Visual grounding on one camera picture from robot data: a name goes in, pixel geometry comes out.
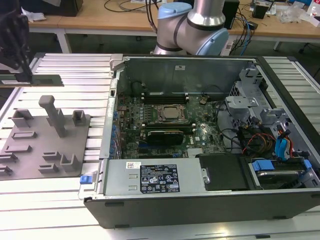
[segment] gray peg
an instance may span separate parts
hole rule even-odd
[[[66,129],[59,118],[58,111],[54,105],[55,98],[52,95],[43,95],[40,97],[39,105],[40,107],[44,108],[46,113],[48,114],[48,117],[51,120],[51,123],[53,127],[56,130],[56,133],[59,135],[60,138],[63,138],[66,136]]]

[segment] open computer chassis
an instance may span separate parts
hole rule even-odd
[[[320,136],[262,57],[123,56],[94,194],[104,228],[287,219],[320,205]]]

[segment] sticker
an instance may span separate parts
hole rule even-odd
[[[141,166],[141,162],[140,161],[127,161],[125,168],[126,169],[139,169]]]
[[[140,191],[143,194],[180,192],[178,170],[175,164],[141,165],[140,178]]]
[[[17,81],[17,80],[2,80],[1,82],[2,82],[3,84],[6,84],[6,85],[17,85],[17,84],[19,84],[19,85],[22,85],[22,84],[28,85],[28,84],[30,84],[30,82]]]
[[[177,65],[177,66],[175,66],[175,70],[184,71],[184,70],[186,70],[186,66],[184,66],[184,65]]]

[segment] floor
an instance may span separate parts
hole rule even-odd
[[[136,36],[70,34],[69,41],[73,53],[92,54],[150,54],[156,45],[156,38],[151,36],[143,36],[139,39]],[[273,50],[274,44],[275,42],[271,41],[252,41],[244,55],[294,56],[312,76],[320,68],[320,44],[307,46],[302,54],[299,53],[299,49],[304,46],[304,43],[286,42],[281,45],[279,51]],[[50,33],[31,33],[29,45],[33,55],[35,53],[61,53],[59,43]],[[234,55],[239,55],[241,50],[241,48],[237,49]],[[320,83],[320,72],[315,79]],[[0,89],[0,107],[3,106],[10,92],[10,88]]]

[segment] desk leg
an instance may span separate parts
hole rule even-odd
[[[61,47],[62,53],[71,54],[72,51],[71,51],[71,47],[70,47],[70,44],[69,44],[69,39],[68,39],[68,36],[67,36],[65,30],[64,29],[59,29],[56,32],[56,36],[58,37],[58,41],[60,43],[60,47]]]
[[[277,41],[273,47],[273,50],[279,51],[279,48],[281,47],[282,43],[283,43],[282,41]]]
[[[237,37],[238,36],[236,35],[229,36],[228,41],[226,42],[220,53],[220,56],[229,56],[232,46],[234,45],[235,40],[237,40]]]

